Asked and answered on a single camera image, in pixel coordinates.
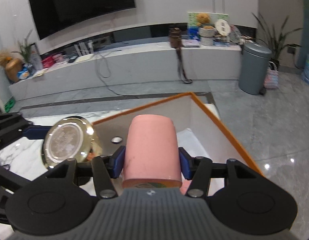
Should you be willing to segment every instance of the marble floor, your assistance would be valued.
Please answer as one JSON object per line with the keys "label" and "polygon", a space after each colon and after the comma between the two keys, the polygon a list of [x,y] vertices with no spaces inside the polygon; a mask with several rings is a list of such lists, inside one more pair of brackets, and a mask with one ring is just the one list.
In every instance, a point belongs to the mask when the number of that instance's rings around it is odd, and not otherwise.
{"label": "marble floor", "polygon": [[156,101],[165,97],[165,93],[209,94],[200,99],[216,105],[221,120],[264,175],[296,199],[298,215],[291,230],[299,239],[306,240],[309,238],[309,85],[300,75],[292,73],[279,73],[279,85],[278,90],[269,90],[264,97],[246,94],[237,81],[230,80],[194,81],[191,85],[180,82],[118,85],[111,88],[119,94],[142,96],[118,100],[106,88],[93,88],[22,100],[13,111],[21,111],[26,118],[119,111]]}

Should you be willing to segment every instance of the black tv screen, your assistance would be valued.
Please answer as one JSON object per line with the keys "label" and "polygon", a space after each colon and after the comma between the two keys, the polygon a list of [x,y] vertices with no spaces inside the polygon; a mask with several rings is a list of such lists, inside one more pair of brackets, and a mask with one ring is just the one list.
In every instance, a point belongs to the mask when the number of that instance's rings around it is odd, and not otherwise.
{"label": "black tv screen", "polygon": [[29,0],[40,39],[75,23],[135,8],[134,0]]}

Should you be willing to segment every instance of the cardboard box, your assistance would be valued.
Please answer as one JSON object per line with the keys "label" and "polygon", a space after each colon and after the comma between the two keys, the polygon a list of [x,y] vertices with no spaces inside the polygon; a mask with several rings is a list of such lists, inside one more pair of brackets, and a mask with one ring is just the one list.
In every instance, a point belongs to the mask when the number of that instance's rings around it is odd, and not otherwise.
{"label": "cardboard box", "polygon": [[[121,144],[126,145],[131,121],[140,114],[169,117],[176,128],[179,147],[184,147],[193,157],[205,156],[215,163],[226,163],[229,158],[235,158],[262,174],[233,134],[192,92],[165,98],[94,122],[94,129],[102,142],[103,154],[111,155],[118,148],[118,145],[111,142],[114,137],[121,137]],[[223,179],[212,180],[209,195],[224,187]]]}

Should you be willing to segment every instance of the trash can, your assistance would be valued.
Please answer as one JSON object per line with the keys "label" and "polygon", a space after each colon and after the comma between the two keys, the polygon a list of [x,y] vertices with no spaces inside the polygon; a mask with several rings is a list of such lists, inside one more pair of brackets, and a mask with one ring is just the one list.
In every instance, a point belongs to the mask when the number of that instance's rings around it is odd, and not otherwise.
{"label": "trash can", "polygon": [[246,43],[243,48],[239,87],[248,94],[259,95],[266,78],[271,50],[257,43]]}

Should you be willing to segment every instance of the gift bag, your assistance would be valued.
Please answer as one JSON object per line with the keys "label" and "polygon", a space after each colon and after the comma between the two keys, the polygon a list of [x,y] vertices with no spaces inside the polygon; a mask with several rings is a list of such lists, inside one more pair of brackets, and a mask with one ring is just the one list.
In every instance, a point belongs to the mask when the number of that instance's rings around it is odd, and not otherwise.
{"label": "gift bag", "polygon": [[279,87],[277,66],[271,61],[269,62],[264,87],[266,89],[277,89]]}

